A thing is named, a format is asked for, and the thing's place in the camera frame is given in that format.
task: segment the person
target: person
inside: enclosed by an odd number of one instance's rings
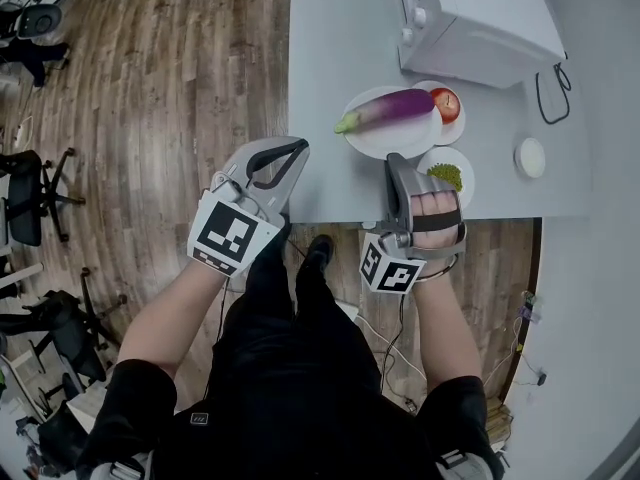
[[[452,193],[412,198],[414,215],[455,205]],[[417,233],[414,243],[446,247],[456,229]],[[478,349],[449,275],[413,289],[429,394],[412,416],[381,394],[364,335],[327,287],[327,236],[313,240],[297,274],[294,313],[282,260],[287,235],[254,261],[213,347],[206,395],[193,407],[174,415],[173,379],[226,278],[193,261],[136,316],[78,478],[108,478],[110,468],[125,467],[159,480],[430,479],[454,467],[447,459],[456,451],[481,459],[485,476],[474,478],[502,478],[485,431]],[[444,267],[430,262],[422,274]]]
[[[0,11],[0,31],[7,28],[18,19],[22,10]],[[70,52],[67,43],[58,43],[51,46],[41,46],[34,44],[29,39],[13,38],[8,46],[0,48],[0,63],[21,62],[22,65],[33,75],[33,86],[37,89],[44,87],[46,73],[44,63],[48,61],[62,61],[62,68],[65,68]]]

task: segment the black pants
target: black pants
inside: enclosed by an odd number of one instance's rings
[[[40,46],[24,39],[14,39],[6,48],[0,48],[0,62],[22,62],[33,75],[33,85],[42,87],[45,81],[44,62],[62,60],[69,45],[60,43]]]
[[[246,318],[251,315],[291,322],[292,332],[296,332],[297,326],[303,326],[326,340],[328,357],[358,372],[367,385],[378,389],[380,372],[373,353],[360,328],[336,304],[318,268],[303,266],[298,272],[298,313],[294,314],[281,249],[282,243],[274,240],[256,258],[249,270],[245,293],[229,309],[225,333],[232,327],[251,325],[251,319]]]

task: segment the black shirt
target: black shirt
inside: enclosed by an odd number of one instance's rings
[[[233,338],[225,334],[216,345],[209,396],[175,416],[176,389],[164,371],[138,360],[118,364],[78,477],[155,450],[158,480],[439,479],[436,461],[459,450],[482,457],[502,478],[479,378],[438,386],[414,417],[357,373],[336,368],[299,329],[243,336],[251,345],[242,350]]]

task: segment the chair base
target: chair base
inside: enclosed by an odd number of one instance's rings
[[[67,161],[67,158],[69,158],[70,156],[74,156],[75,153],[75,149],[67,148],[67,150],[62,155],[60,163],[53,173],[53,178],[51,179],[49,179],[49,174],[47,173],[47,169],[51,169],[52,167],[51,162],[47,160],[42,165],[43,194],[40,210],[43,217],[47,214],[51,215],[51,220],[53,220],[53,225],[56,228],[56,234],[58,235],[58,239],[62,243],[69,241],[69,235],[68,233],[64,233],[62,231],[62,226],[60,225],[60,217],[58,215],[58,207],[56,203],[67,203],[76,206],[82,206],[86,204],[86,200],[84,198],[62,196],[56,192],[56,190],[58,189],[58,183],[60,182],[60,178],[62,177],[64,164]]]

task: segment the black shoe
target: black shoe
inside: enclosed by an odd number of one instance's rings
[[[300,270],[305,268],[317,268],[324,274],[327,265],[333,258],[334,243],[333,238],[328,235],[319,235],[313,239],[307,257],[302,262]]]

